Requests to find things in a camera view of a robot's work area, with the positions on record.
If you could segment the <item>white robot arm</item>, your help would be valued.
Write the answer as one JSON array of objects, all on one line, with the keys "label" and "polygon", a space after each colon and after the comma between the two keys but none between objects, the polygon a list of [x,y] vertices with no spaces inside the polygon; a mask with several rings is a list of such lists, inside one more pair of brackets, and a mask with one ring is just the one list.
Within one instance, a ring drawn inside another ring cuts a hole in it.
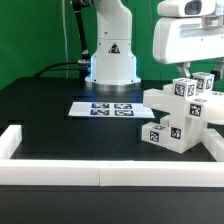
[{"label": "white robot arm", "polygon": [[[71,0],[82,56],[90,62],[84,77],[87,85],[104,90],[123,89],[141,82],[137,61],[131,50],[132,13],[121,0]],[[97,14],[97,49],[88,52],[81,10],[93,5]],[[153,57],[164,64],[175,64],[184,77],[192,61],[224,59],[224,0],[162,0],[160,19],[153,34]]]}]

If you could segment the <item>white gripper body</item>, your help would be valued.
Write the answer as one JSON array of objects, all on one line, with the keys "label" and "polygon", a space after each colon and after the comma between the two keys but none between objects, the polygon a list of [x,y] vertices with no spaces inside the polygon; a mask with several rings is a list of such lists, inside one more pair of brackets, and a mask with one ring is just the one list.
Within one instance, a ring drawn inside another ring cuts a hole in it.
[{"label": "white gripper body", "polygon": [[201,18],[161,18],[153,37],[153,57],[176,64],[224,56],[224,26],[203,27]]}]

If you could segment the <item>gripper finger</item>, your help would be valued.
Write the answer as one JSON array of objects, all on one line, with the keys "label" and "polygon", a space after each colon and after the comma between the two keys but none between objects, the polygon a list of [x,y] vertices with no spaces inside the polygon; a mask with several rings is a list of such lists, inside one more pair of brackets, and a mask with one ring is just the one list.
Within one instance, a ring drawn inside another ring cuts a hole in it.
[{"label": "gripper finger", "polygon": [[222,79],[224,75],[224,59],[217,62],[216,67],[211,71],[211,73],[214,75],[215,81]]},{"label": "gripper finger", "polygon": [[189,62],[181,62],[177,64],[177,69],[179,71],[179,73],[185,77],[185,78],[190,78],[191,77],[191,73],[189,71],[190,68],[190,63]]}]

